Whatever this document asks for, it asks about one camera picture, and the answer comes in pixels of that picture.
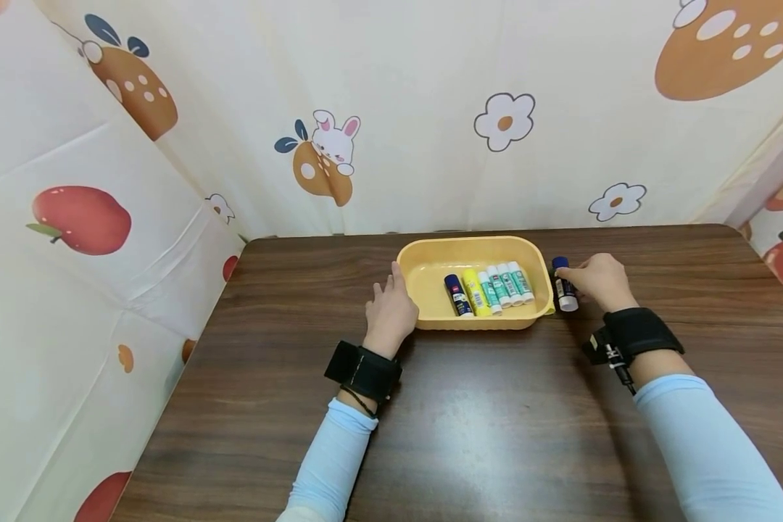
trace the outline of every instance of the yellow glue stick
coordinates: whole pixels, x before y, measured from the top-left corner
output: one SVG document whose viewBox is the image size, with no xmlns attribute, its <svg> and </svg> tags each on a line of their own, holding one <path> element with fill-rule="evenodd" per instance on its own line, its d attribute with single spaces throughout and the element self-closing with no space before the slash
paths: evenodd
<svg viewBox="0 0 783 522">
<path fill-rule="evenodd" d="M 486 297 L 484 296 L 484 290 L 481 290 L 479 284 L 479 275 L 472 268 L 464 270 L 461 275 L 461 281 L 464 284 L 464 290 L 467 291 L 467 298 L 470 301 L 470 305 L 473 306 L 473 313 L 479 318 L 486 318 L 488 315 L 493 315 L 490 311 L 490 307 L 487 306 Z"/>
</svg>

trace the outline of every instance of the white flower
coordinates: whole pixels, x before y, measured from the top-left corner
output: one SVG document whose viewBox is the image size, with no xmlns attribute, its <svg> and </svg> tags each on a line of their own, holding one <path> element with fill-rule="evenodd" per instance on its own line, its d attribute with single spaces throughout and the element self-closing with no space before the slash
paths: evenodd
<svg viewBox="0 0 783 522">
<path fill-rule="evenodd" d="M 632 214 L 641 208 L 641 198 L 647 193 L 643 185 L 628 186 L 618 183 L 606 189 L 602 198 L 589 205 L 589 212 L 599 221 L 608 221 L 618 214 Z"/>
<path fill-rule="evenodd" d="M 480 137 L 487 138 L 487 148 L 502 152 L 510 142 L 520 141 L 531 132 L 531 113 L 536 104 L 530 94 L 517 98 L 508 93 L 494 94 L 487 99 L 484 114 L 476 116 L 473 128 Z"/>
<path fill-rule="evenodd" d="M 212 204 L 212 210 L 222 219 L 226 219 L 227 225 L 230 224 L 230 220 L 234 219 L 234 212 L 230 208 L 230 204 L 226 202 L 226 198 L 220 194 L 212 194 L 206 200 Z"/>
</svg>

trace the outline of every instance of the left hand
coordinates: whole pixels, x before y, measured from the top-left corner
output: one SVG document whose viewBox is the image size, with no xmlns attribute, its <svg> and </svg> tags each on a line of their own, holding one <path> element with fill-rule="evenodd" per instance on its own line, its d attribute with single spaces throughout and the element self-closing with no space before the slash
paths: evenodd
<svg viewBox="0 0 783 522">
<path fill-rule="evenodd" d="M 365 303 L 368 332 L 362 342 L 363 347 L 386 359 L 393 359 L 403 339 L 415 329 L 419 312 L 406 291 L 400 265 L 393 262 L 386 287 L 381 288 L 379 283 L 375 283 L 374 299 Z"/>
</svg>

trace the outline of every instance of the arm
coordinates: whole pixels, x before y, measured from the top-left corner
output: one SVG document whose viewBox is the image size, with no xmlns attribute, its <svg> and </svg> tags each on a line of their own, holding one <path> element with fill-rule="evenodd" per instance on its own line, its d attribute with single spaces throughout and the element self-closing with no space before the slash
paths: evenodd
<svg viewBox="0 0 783 522">
<path fill-rule="evenodd" d="M 609 254 L 559 269 L 606 312 L 638 307 Z M 635 406 L 652 430 L 690 522 L 783 521 L 783 489 L 730 413 L 679 353 L 656 350 L 629 366 Z"/>
<path fill-rule="evenodd" d="M 364 348 L 393 359 L 403 339 L 412 333 L 418 307 L 410 300 L 400 266 L 391 264 L 386 287 L 374 284 L 374 299 L 365 303 L 368 332 Z M 340 391 L 328 405 L 325 420 L 299 468 L 287 509 L 276 522 L 342 522 L 374 428 L 377 403 Z"/>
</svg>

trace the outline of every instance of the glue stick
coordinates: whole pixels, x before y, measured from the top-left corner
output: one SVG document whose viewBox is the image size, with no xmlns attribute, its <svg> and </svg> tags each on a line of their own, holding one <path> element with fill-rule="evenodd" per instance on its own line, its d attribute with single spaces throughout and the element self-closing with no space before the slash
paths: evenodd
<svg viewBox="0 0 783 522">
<path fill-rule="evenodd" d="M 511 306 L 510 296 L 508 296 L 508 291 L 505 290 L 505 284 L 502 283 L 502 279 L 500 275 L 498 275 L 496 267 L 493 265 L 487 266 L 487 275 L 490 277 L 492 285 L 494 285 L 494 291 L 496 292 L 496 297 L 498 297 L 498 304 L 500 304 L 502 308 L 509 308 Z"/>
<path fill-rule="evenodd" d="M 510 269 L 508 268 L 508 265 L 505 263 L 500 263 L 496 265 L 496 269 L 498 270 L 498 276 L 502 279 L 502 283 L 505 285 L 507 295 L 510 297 L 510 303 L 514 307 L 520 306 L 525 301 L 523 300 L 522 296 L 519 295 L 519 290 L 517 290 L 513 279 L 510 278 Z"/>
<path fill-rule="evenodd" d="M 479 285 L 479 276 L 476 274 L 476 271 L 472 268 L 464 270 L 461 275 L 461 281 L 464 283 L 464 289 L 467 290 L 470 304 L 473 305 L 473 313 L 480 318 L 493 315 L 490 312 L 490 307 L 487 306 L 486 297 L 484 296 L 484 291 L 481 290 L 481 285 Z"/>
<path fill-rule="evenodd" d="M 455 307 L 455 314 L 459 318 L 472 318 L 473 308 L 470 308 L 470 302 L 467 300 L 467 295 L 464 295 L 458 276 L 455 274 L 447 275 L 444 277 L 444 285 L 447 287 L 452 306 Z"/>
<path fill-rule="evenodd" d="M 579 304 L 577 303 L 577 294 L 574 293 L 574 287 L 571 285 L 571 282 L 556 276 L 558 268 L 568 268 L 568 258 L 562 256 L 555 257 L 551 260 L 551 266 L 553 267 L 553 271 L 555 271 L 553 286 L 556 286 L 557 302 L 560 303 L 560 309 L 563 312 L 573 312 L 577 310 L 579 307 Z"/>
<path fill-rule="evenodd" d="M 487 273 L 478 273 L 478 282 L 481 284 L 481 290 L 484 290 L 484 296 L 487 298 L 487 304 L 490 305 L 490 312 L 494 315 L 502 314 L 502 306 L 498 304 L 498 296 L 494 289 L 494 284 L 490 282 L 490 277 Z"/>
<path fill-rule="evenodd" d="M 519 295 L 522 296 L 522 300 L 524 302 L 534 301 L 534 293 L 531 291 L 531 286 L 528 284 L 528 280 L 525 279 L 525 275 L 522 274 L 522 268 L 519 268 L 519 263 L 509 262 L 507 268 L 510 270 L 510 278 L 516 283 L 516 289 Z"/>
</svg>

